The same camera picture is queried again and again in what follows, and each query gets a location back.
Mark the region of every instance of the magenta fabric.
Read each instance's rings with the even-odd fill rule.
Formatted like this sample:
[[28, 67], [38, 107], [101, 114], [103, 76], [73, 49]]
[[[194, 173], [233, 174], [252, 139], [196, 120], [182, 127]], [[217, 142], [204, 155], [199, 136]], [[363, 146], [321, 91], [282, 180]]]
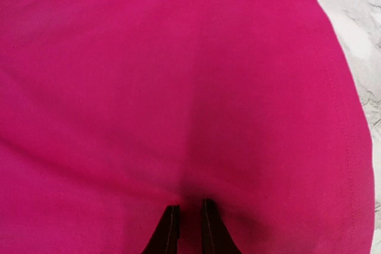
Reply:
[[365, 254], [371, 139], [316, 0], [0, 0], [0, 253]]

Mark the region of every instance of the white marble floor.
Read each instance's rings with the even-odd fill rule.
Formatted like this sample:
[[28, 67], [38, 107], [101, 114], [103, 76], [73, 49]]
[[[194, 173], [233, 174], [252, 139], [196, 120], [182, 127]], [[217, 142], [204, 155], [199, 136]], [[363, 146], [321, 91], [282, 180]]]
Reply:
[[318, 0], [344, 49], [373, 138], [376, 229], [381, 254], [381, 0]]

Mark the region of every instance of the pink pants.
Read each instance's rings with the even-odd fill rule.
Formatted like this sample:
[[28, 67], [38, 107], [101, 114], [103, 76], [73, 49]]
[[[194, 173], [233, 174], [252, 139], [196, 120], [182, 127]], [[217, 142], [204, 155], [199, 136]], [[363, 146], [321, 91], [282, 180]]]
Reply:
[[0, 0], [0, 253], [366, 254], [371, 139], [316, 0]]

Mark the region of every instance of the marble surface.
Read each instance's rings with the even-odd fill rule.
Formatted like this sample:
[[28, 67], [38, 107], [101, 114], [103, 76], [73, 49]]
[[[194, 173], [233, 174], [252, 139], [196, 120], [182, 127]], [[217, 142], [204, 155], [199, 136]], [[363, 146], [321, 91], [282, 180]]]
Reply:
[[376, 229], [381, 254], [381, 0], [318, 0], [344, 49], [373, 139]]

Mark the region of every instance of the gray marble veining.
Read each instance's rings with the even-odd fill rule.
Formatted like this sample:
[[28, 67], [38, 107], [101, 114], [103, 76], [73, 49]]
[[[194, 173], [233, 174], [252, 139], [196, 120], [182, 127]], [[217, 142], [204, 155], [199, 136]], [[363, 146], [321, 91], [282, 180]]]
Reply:
[[381, 253], [381, 0], [318, 0], [343, 47], [373, 139], [376, 224]]

